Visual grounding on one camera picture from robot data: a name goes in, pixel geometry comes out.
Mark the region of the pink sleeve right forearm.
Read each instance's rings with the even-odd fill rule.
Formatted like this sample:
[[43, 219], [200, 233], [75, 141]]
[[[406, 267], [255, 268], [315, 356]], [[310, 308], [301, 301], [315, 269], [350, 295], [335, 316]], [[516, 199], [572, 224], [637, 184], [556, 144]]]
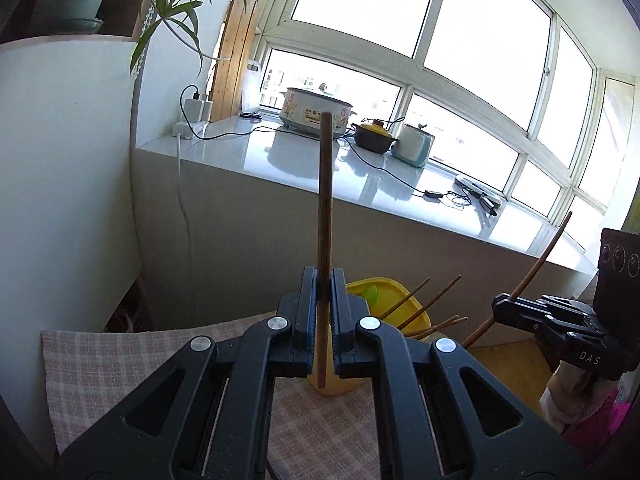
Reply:
[[623, 444], [639, 439], [639, 393], [620, 397], [620, 383], [598, 379], [579, 393], [584, 402], [562, 438], [591, 466]]

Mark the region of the right hand white glove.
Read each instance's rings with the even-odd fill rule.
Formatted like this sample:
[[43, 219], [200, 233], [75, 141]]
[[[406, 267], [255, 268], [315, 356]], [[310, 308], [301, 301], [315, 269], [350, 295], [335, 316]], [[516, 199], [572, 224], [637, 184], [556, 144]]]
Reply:
[[597, 413], [618, 382], [561, 361], [539, 399], [542, 418], [558, 433]]

